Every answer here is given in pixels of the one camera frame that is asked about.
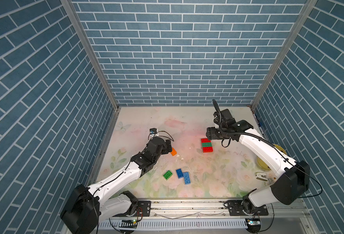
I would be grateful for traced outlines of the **orange lego brick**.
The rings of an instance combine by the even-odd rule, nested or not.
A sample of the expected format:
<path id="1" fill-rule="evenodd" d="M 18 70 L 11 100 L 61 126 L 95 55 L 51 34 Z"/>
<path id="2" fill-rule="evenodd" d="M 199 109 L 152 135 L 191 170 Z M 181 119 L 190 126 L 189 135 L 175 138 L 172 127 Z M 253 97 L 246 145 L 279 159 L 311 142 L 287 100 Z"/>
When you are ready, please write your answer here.
<path id="1" fill-rule="evenodd" d="M 174 148 L 172 148 L 171 155 L 172 156 L 176 156 L 177 155 L 177 152 L 176 152 L 176 150 Z"/>

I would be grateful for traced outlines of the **red lego brick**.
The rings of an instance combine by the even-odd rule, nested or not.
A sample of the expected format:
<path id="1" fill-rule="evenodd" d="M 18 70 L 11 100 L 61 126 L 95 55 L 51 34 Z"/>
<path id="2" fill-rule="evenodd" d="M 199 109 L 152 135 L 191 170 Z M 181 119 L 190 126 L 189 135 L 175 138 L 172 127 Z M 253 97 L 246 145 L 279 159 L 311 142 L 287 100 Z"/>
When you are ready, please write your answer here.
<path id="1" fill-rule="evenodd" d="M 202 138 L 201 143 L 211 143 L 211 141 L 208 140 L 207 138 Z"/>
<path id="2" fill-rule="evenodd" d="M 202 151 L 203 153 L 212 153 L 214 150 L 213 147 L 203 147 Z"/>

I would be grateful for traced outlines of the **green long lego brick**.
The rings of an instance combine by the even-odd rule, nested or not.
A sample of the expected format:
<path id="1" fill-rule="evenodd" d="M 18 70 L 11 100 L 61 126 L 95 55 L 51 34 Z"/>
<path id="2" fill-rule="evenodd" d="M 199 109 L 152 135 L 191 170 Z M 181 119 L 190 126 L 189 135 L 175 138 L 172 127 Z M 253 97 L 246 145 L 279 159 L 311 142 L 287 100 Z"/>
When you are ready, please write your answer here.
<path id="1" fill-rule="evenodd" d="M 205 148 L 205 147 L 212 147 L 212 144 L 210 142 L 204 142 L 202 143 L 202 147 Z"/>

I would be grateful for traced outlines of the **red lego brick front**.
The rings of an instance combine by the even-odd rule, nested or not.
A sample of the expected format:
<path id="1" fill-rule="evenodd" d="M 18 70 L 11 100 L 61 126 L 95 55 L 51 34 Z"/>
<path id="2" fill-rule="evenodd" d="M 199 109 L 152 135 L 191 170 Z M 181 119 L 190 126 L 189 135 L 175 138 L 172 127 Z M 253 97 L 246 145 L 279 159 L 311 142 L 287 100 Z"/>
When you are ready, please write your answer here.
<path id="1" fill-rule="evenodd" d="M 203 153 L 212 153 L 214 150 L 213 147 L 203 147 L 202 151 Z"/>

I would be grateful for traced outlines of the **light blue lego brick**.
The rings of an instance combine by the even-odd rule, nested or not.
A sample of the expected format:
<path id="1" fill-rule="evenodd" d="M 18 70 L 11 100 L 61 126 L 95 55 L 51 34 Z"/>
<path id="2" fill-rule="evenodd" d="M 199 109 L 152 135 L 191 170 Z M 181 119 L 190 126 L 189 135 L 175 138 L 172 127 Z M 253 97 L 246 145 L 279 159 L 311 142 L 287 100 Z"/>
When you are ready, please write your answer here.
<path id="1" fill-rule="evenodd" d="M 191 184 L 190 175 L 188 172 L 183 172 L 183 178 L 185 185 Z"/>

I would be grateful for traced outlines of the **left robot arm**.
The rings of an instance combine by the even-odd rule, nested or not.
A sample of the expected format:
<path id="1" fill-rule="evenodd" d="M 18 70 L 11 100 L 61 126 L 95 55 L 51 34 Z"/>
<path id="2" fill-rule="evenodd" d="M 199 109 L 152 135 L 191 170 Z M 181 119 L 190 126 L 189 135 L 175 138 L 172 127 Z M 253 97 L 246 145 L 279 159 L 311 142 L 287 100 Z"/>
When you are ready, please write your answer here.
<path id="1" fill-rule="evenodd" d="M 115 215 L 136 212 L 138 199 L 129 191 L 114 197 L 129 183 L 148 173 L 160 156 L 172 152 L 170 139 L 155 136 L 120 170 L 88 187 L 77 185 L 67 198 L 60 218 L 72 234 L 89 234 Z"/>

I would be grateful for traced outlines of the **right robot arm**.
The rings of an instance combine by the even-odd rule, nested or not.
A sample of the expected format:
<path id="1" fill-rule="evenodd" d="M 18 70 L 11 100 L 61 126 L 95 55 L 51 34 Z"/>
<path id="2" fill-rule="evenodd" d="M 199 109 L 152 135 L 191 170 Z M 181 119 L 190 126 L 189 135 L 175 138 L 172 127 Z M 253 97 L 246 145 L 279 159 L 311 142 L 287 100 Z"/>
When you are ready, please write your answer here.
<path id="1" fill-rule="evenodd" d="M 228 109 L 215 107 L 214 127 L 207 128 L 209 140 L 235 140 L 255 153 L 275 174 L 276 180 L 262 189 L 254 189 L 243 197 L 242 209 L 252 215 L 265 204 L 280 202 L 290 205 L 308 191 L 310 166 L 296 161 L 278 150 L 245 120 L 236 121 Z"/>

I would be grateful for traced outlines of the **green square lego brick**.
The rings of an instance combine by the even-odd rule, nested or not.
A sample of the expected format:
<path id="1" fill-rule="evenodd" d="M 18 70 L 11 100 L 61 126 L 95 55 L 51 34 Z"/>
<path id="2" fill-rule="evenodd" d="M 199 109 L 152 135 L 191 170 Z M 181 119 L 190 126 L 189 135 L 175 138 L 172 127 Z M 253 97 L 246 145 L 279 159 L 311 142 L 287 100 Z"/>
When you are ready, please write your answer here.
<path id="1" fill-rule="evenodd" d="M 163 175 L 163 177 L 164 177 L 166 180 L 168 180 L 169 178 L 172 177 L 172 175 L 173 175 L 173 173 L 172 173 L 170 170 L 168 170 L 168 171 Z"/>

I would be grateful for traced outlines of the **dark blue lego brick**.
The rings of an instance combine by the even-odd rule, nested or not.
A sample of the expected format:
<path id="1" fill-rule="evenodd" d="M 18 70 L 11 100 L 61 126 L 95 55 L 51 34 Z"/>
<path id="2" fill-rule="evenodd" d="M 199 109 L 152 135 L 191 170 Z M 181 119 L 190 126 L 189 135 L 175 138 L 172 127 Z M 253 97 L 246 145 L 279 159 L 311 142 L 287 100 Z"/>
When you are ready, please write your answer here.
<path id="1" fill-rule="evenodd" d="M 184 177 L 183 171 L 181 169 L 176 169 L 176 174 L 179 179 Z"/>

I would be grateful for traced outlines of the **yellow pen cup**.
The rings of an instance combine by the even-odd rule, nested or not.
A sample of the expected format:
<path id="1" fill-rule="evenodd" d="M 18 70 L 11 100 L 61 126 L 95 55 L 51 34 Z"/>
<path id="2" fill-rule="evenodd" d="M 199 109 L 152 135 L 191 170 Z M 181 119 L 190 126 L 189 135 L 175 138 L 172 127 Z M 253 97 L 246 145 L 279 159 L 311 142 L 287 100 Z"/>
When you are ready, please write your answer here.
<path id="1" fill-rule="evenodd" d="M 284 148 L 282 148 L 281 146 L 279 146 L 277 144 L 274 144 L 274 146 L 276 149 L 278 149 L 279 151 L 281 151 L 282 153 L 287 155 L 287 152 L 285 151 Z M 257 157 L 257 166 L 264 171 L 270 171 L 271 170 L 270 167 L 260 157 Z"/>

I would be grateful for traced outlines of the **white small clip device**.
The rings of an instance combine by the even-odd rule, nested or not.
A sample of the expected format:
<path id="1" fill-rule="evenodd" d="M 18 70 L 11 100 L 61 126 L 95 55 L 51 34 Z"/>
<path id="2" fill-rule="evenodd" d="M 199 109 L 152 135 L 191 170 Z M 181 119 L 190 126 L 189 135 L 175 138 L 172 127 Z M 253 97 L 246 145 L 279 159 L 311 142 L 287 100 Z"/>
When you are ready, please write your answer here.
<path id="1" fill-rule="evenodd" d="M 268 181 L 268 179 L 267 179 L 267 174 L 266 174 L 266 173 L 257 172 L 257 173 L 255 174 L 255 176 L 256 176 L 256 179 L 257 179 L 257 180 L 261 180 L 261 181 L 264 181 L 264 182 L 267 182 L 267 181 Z"/>

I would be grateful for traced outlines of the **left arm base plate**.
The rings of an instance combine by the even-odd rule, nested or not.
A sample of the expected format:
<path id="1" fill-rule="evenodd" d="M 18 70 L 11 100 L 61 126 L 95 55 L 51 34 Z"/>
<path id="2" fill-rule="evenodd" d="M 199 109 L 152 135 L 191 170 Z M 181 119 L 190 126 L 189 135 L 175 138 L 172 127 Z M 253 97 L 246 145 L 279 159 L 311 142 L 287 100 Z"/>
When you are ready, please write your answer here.
<path id="1" fill-rule="evenodd" d="M 141 200 L 137 204 L 132 203 L 129 209 L 122 214 L 116 214 L 114 217 L 141 217 L 141 216 L 150 216 L 151 211 L 151 201 L 150 200 Z"/>

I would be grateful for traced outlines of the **aluminium front rail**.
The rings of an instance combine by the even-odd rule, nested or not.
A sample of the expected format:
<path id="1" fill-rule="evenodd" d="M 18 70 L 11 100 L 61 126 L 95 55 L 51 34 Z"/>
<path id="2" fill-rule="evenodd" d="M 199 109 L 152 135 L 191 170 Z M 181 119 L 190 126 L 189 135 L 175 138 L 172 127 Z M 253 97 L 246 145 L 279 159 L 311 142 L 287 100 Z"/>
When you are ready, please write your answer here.
<path id="1" fill-rule="evenodd" d="M 199 217 L 253 217 L 253 216 L 230 216 L 227 208 L 223 203 L 228 200 L 240 199 L 138 199 L 150 200 L 151 211 L 149 218 L 167 218 L 167 219 L 183 219 L 183 218 L 199 218 Z M 268 209 L 268 216 L 258 217 L 305 217 L 308 215 L 304 202 L 300 199 L 291 205 L 284 205 L 280 202 L 265 205 Z"/>

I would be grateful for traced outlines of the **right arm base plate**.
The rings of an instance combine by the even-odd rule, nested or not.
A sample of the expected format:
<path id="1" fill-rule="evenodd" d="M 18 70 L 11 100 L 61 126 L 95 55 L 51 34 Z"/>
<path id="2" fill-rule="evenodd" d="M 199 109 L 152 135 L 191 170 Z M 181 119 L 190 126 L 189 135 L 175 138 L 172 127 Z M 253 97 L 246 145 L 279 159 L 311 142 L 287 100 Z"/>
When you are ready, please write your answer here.
<path id="1" fill-rule="evenodd" d="M 223 203 L 223 206 L 228 209 L 230 216 L 268 216 L 269 212 L 265 205 L 262 207 L 248 210 L 243 205 L 242 200 L 228 200 Z"/>

